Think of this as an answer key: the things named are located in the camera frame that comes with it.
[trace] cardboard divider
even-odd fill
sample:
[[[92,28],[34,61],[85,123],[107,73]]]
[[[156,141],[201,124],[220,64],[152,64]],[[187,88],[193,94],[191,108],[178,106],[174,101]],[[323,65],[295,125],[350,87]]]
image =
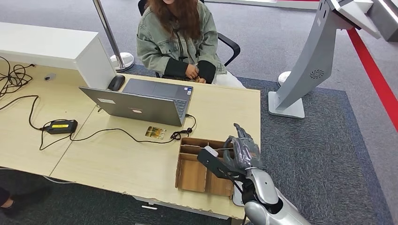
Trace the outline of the cardboard divider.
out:
[[[222,141],[206,139],[181,139],[175,187],[182,190],[232,196],[232,182],[230,180],[217,178],[196,159],[202,148],[209,145],[218,152],[218,158],[222,160],[224,153],[222,149],[223,144],[224,142]],[[227,146],[227,150],[230,151],[231,157],[234,156],[232,147],[232,144]]]

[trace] person's leg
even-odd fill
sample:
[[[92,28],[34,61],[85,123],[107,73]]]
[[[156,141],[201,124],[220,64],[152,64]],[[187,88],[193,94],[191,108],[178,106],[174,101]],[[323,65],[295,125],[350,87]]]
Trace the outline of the person's leg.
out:
[[[7,217],[14,218],[26,208],[45,200],[51,193],[50,187],[42,187],[30,193],[12,195],[0,188],[0,211]]]
[[[9,208],[13,203],[14,201],[10,199],[10,192],[0,187],[0,207]]]
[[[214,77],[212,84],[233,88],[245,88],[243,84],[229,71],[226,74],[218,74]]]

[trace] power adapter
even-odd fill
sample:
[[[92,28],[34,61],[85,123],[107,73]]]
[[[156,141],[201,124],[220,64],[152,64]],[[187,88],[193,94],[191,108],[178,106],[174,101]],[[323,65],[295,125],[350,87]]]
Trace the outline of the power adapter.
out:
[[[50,123],[44,130],[51,135],[57,134],[72,134],[76,131],[77,121],[76,120],[57,120]]]

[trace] gray jacket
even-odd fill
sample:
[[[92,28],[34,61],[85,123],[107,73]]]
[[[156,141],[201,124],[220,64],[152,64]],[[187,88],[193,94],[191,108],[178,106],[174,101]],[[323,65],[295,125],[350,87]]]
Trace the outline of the gray jacket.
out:
[[[227,72],[216,54],[218,36],[213,15],[200,0],[197,9],[201,31],[201,38],[198,40],[184,38],[179,31],[171,37],[150,7],[146,9],[138,26],[137,54],[147,69],[167,76],[185,78],[188,63],[197,64],[199,76],[205,78],[207,83],[213,81],[215,74]],[[181,40],[183,49],[182,58],[178,39]]]

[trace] woman's hand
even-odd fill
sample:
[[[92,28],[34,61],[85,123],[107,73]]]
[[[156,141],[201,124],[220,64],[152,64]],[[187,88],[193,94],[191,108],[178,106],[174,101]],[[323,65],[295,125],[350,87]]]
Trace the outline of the woman's hand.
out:
[[[195,77],[198,76],[199,69],[191,64],[188,64],[187,70],[185,71],[185,76],[188,77],[189,79],[193,80]]]
[[[198,83],[206,83],[206,79],[205,78],[199,78]]]

